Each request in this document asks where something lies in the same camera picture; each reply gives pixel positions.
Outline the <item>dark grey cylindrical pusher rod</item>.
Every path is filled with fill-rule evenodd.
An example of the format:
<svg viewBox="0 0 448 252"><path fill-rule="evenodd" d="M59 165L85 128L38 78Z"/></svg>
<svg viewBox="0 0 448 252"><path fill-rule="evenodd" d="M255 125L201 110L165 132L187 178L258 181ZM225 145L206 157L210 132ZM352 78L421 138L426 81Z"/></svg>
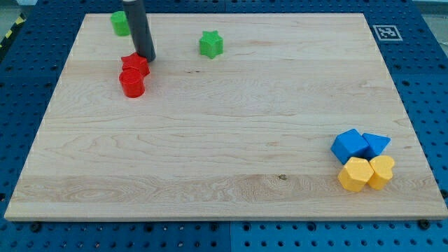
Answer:
<svg viewBox="0 0 448 252"><path fill-rule="evenodd" d="M152 62L156 58L143 0L122 0L136 53Z"/></svg>

